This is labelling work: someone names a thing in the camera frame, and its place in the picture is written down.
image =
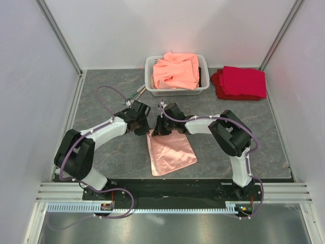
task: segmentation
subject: white plastic basket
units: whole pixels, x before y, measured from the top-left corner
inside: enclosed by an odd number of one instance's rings
[[[176,89],[154,89],[151,87],[151,76],[153,73],[153,66],[158,62],[158,59],[163,59],[163,55],[151,56],[146,60],[145,66],[145,83],[148,91],[152,92],[154,96],[178,96],[178,95],[198,95],[203,90],[207,89],[210,85],[210,77],[207,62],[202,55],[198,54],[199,67],[201,67],[201,85],[202,87],[197,87],[194,90],[176,88]]]

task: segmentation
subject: gray work surface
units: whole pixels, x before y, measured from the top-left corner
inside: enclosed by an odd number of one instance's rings
[[[89,213],[47,213],[53,228],[65,227]],[[90,218],[61,232],[42,230],[39,244],[309,244],[298,204],[263,205],[251,220],[222,214],[135,213],[124,219]]]
[[[210,76],[216,69],[209,69]],[[100,85],[111,85],[129,97],[144,84],[143,69],[129,70],[89,70],[80,97],[74,129],[80,131],[94,127],[111,115],[96,98]],[[102,89],[100,96],[115,112],[126,108],[122,97],[110,89]],[[226,101],[218,100],[215,87],[195,96],[154,97],[145,91],[139,100],[149,106],[149,126],[155,127],[160,114],[157,107],[161,98],[166,104],[177,103],[185,115],[215,115],[228,109],[241,119],[258,138],[260,149],[250,155],[251,171],[261,178],[290,178],[290,170],[285,159],[281,142],[271,114],[268,100]],[[188,135],[198,162],[171,172],[162,178],[231,178],[232,169],[226,155],[211,135]],[[151,163],[146,136],[128,133],[114,138],[98,148],[94,155],[94,167],[108,178],[152,178]]]

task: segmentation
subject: white panel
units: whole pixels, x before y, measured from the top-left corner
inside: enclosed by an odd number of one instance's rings
[[[144,67],[202,54],[210,67],[259,66],[294,0],[46,0],[83,69]]]
[[[22,243],[77,83],[33,0],[0,1],[0,236]]]
[[[291,167],[325,227],[325,2],[305,1],[267,69]]]

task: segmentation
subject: folded red towel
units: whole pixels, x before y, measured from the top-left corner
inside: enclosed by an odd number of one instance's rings
[[[225,66],[220,86],[226,95],[267,97],[265,73],[255,69]]]
[[[217,70],[216,73],[214,73],[210,80],[214,84],[216,88],[216,94],[218,96],[218,99],[223,99],[223,100],[254,100],[254,101],[259,101],[261,100],[260,97],[257,96],[250,96],[250,95],[240,95],[240,96],[233,96],[233,95],[226,95],[224,94],[222,87],[220,86],[220,81],[219,81],[219,75],[222,75],[223,70]]]

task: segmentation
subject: pink satin fabric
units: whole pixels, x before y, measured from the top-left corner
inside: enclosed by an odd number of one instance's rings
[[[147,134],[153,176],[161,176],[198,161],[186,135],[172,131],[168,136]]]

